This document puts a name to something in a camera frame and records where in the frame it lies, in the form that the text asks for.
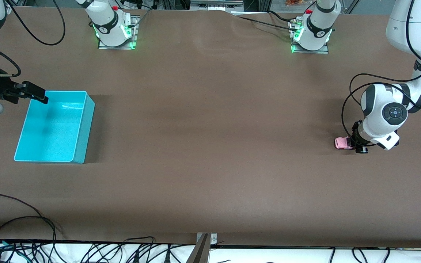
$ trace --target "pink object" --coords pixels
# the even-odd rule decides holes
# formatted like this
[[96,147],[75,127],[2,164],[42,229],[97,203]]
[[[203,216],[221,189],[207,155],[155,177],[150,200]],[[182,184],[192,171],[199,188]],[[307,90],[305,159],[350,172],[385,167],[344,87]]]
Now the pink object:
[[344,150],[344,149],[353,149],[352,146],[350,146],[349,142],[347,141],[348,137],[338,137],[334,140],[334,145],[336,149]]

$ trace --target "brown tabletop surface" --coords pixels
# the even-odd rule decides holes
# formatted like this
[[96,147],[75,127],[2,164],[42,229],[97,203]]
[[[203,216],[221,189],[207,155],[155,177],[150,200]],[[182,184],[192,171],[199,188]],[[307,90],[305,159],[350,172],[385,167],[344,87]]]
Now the brown tabletop surface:
[[[40,39],[60,37],[55,9],[18,10]],[[13,14],[0,30],[0,50],[22,68],[15,80],[86,90],[96,103],[83,165],[16,163],[29,102],[0,115],[0,193],[52,218],[60,238],[192,243],[217,232],[226,244],[421,247],[421,111],[389,152],[333,143],[354,75],[411,75],[414,57],[386,39],[388,17],[341,15],[329,55],[314,55],[291,53],[286,30],[221,11],[152,11],[136,50],[97,50],[85,11],[62,12],[57,46]],[[15,72],[2,57],[0,67]],[[348,128],[362,117],[347,103]],[[0,198],[0,224],[25,215],[35,214]],[[28,220],[0,238],[50,231]]]

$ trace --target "blue plastic bin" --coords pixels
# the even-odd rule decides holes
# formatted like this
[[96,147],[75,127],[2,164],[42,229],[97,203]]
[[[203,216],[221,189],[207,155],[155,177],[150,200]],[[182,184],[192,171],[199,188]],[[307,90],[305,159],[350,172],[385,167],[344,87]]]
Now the blue plastic bin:
[[46,91],[31,100],[14,160],[84,163],[95,103],[85,91]]

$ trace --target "empty rectangular container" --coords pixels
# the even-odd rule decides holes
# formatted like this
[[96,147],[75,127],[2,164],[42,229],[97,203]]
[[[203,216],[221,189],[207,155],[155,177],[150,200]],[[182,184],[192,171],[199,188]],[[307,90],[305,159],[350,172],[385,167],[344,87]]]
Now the empty rectangular container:
[[46,91],[48,104],[31,100],[15,161],[84,163],[95,103],[85,91]]

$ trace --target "brown table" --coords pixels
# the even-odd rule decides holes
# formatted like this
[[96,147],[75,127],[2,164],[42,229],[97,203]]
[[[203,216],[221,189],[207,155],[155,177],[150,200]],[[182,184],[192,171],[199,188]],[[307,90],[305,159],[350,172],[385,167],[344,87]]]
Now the brown table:
[[[191,243],[209,231],[227,244],[421,247],[421,111],[389,152],[333,145],[352,76],[410,77],[414,59],[389,45],[386,16],[341,15],[329,55],[312,55],[292,54],[285,30],[220,11],[152,11],[136,50],[97,50],[85,11],[62,11],[54,47],[14,15],[0,31],[16,80],[96,103],[84,165],[14,162],[28,101],[0,115],[0,193],[35,205],[62,238]],[[59,38],[55,9],[20,15],[44,41]],[[360,118],[349,102],[346,125]],[[28,214],[0,198],[0,223]],[[0,238],[50,234],[34,220]]]

